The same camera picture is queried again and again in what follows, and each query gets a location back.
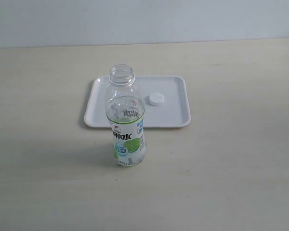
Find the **clear plastic drink bottle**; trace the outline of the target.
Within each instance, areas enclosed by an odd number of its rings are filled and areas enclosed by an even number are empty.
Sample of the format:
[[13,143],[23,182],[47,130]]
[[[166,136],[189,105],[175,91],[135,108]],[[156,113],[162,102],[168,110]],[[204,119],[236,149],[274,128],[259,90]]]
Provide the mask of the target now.
[[113,66],[108,80],[105,114],[113,133],[114,157],[121,166],[135,166],[147,153],[142,91],[135,83],[133,69],[125,64]]

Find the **white plastic tray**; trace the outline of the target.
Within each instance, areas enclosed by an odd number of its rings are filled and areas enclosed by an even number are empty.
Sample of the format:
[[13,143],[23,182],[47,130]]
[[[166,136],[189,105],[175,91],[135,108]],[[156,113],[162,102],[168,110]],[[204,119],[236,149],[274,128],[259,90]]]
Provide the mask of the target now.
[[[135,81],[145,99],[145,128],[181,128],[191,121],[186,83],[179,76],[137,76]],[[92,89],[84,115],[84,122],[91,128],[108,128],[110,124],[105,115],[105,93],[110,85],[109,76],[93,81]],[[164,96],[161,105],[150,104],[153,93]]]

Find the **white bottle cap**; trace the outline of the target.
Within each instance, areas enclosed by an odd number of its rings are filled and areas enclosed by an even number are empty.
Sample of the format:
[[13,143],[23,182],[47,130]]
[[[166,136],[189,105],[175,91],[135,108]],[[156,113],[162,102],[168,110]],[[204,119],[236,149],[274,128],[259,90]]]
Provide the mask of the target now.
[[152,106],[160,106],[164,103],[165,97],[159,92],[154,92],[149,95],[149,102]]

